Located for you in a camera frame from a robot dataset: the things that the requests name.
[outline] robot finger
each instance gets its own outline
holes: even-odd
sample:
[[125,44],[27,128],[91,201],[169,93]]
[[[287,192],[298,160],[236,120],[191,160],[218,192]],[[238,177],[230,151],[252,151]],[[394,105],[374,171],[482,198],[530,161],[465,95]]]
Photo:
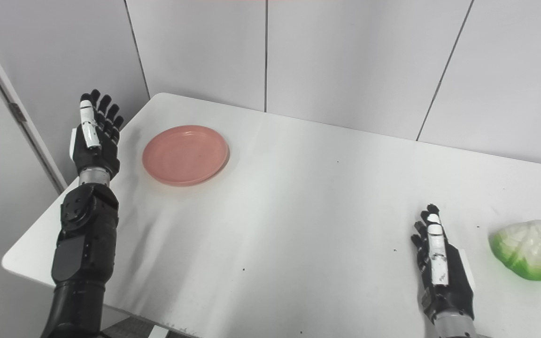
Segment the robot finger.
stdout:
[[97,107],[97,101],[99,100],[100,95],[101,92],[97,89],[91,91],[91,103],[93,104],[93,107]]
[[426,239],[427,238],[427,227],[425,226],[425,224],[423,224],[423,222],[421,221],[417,221],[415,222],[415,229],[417,229],[417,231],[419,232],[419,235],[421,237],[421,239]]
[[114,104],[110,107],[108,110],[108,113],[106,114],[106,121],[104,123],[103,132],[110,136],[112,134],[113,123],[114,123],[114,117],[116,117],[116,113],[118,113],[118,105]]
[[114,123],[112,125],[112,142],[115,144],[118,144],[118,141],[120,140],[120,127],[122,126],[124,122],[124,118],[122,116],[116,116],[116,119],[114,120]]
[[106,122],[106,110],[108,109],[110,102],[112,102],[112,98],[107,94],[99,101],[99,107],[97,109],[97,125],[100,129],[104,128]]

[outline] black robotic forearm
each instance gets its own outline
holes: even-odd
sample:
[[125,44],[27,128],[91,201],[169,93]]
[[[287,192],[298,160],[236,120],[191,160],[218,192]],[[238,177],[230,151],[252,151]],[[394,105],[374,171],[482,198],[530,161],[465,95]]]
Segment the black robotic forearm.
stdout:
[[[96,90],[84,94],[81,114],[83,105],[95,107],[98,98]],[[99,336],[105,284],[114,269],[118,225],[118,200],[109,182],[120,169],[116,144],[122,118],[114,118],[116,105],[106,116],[110,101],[104,96],[97,112],[101,117],[92,119],[96,121],[91,129],[97,135],[96,146],[86,144],[81,126],[74,132],[71,156],[79,173],[79,186],[61,205],[62,230],[51,272],[56,287],[41,338]]]
[[82,184],[66,195],[52,267],[54,301],[42,338],[98,336],[116,225],[118,201],[109,187]]

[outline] door frame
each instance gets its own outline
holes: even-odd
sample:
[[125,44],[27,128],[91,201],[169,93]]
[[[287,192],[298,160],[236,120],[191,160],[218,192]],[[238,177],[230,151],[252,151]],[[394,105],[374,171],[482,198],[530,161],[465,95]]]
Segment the door frame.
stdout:
[[51,153],[47,149],[45,142],[39,135],[37,128],[33,124],[26,108],[22,104],[17,92],[15,92],[11,81],[7,77],[3,67],[0,64],[0,93],[2,98],[7,104],[9,113],[12,115],[22,134],[28,141],[29,146],[32,148],[37,160],[43,167],[45,174],[54,186],[54,189],[58,194],[61,194],[67,187],[66,180],[62,176],[62,172],[58,169],[58,165],[54,162]]

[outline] black joint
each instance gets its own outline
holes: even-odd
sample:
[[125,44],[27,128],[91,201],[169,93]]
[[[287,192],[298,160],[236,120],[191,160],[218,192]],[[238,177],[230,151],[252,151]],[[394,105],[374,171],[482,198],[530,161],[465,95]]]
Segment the black joint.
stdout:
[[417,248],[420,248],[421,246],[423,246],[423,240],[421,239],[421,237],[419,235],[412,235],[410,237],[410,240],[412,240],[412,243],[417,247]]
[[417,231],[419,231],[419,233],[421,233],[421,235],[427,231],[427,228],[425,227],[425,224],[423,224],[423,222],[421,222],[421,221],[415,222],[415,229],[417,229]]
[[103,116],[103,113],[101,113],[101,111],[98,111],[95,114],[95,121],[97,122],[97,126],[99,127],[99,129],[103,129],[103,125],[105,123],[105,120],[106,120],[106,118]]
[[435,205],[428,205],[427,211],[429,211],[430,214],[437,214],[437,215],[440,214],[440,210]]
[[114,121],[114,117],[116,117],[116,113],[118,113],[118,111],[120,110],[120,108],[118,107],[118,105],[116,103],[114,103],[110,109],[108,110],[108,114],[106,115],[106,119],[110,120],[110,121]]
[[97,106],[97,101],[99,100],[100,95],[101,92],[99,92],[97,89],[91,91],[91,103],[93,104],[93,107]]
[[123,123],[124,123],[124,118],[122,116],[116,116],[116,119],[114,120],[114,127],[120,130],[120,126],[122,126]]
[[103,132],[109,137],[112,133],[112,121],[106,119],[106,121],[103,124]]
[[112,142],[114,142],[114,144],[118,144],[118,141],[120,141],[120,131],[118,131],[118,128],[112,129],[111,138],[112,138]]
[[110,98],[110,95],[105,94],[103,98],[101,98],[101,101],[99,101],[99,108],[97,110],[105,114],[110,102],[112,102],[112,98]]

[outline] white finger segment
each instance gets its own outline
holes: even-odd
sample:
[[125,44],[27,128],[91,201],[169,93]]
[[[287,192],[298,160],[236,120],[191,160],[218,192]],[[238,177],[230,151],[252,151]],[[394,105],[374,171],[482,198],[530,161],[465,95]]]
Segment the white finger segment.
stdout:
[[85,137],[87,148],[100,147],[99,137],[97,137],[97,124],[93,114],[93,105],[91,101],[81,101],[81,128]]
[[429,237],[429,259],[431,260],[431,282],[433,285],[448,285],[448,259],[444,229],[440,224],[430,224],[427,227]]
[[75,160],[75,142],[77,141],[77,129],[72,128],[72,131],[70,132],[70,159]]

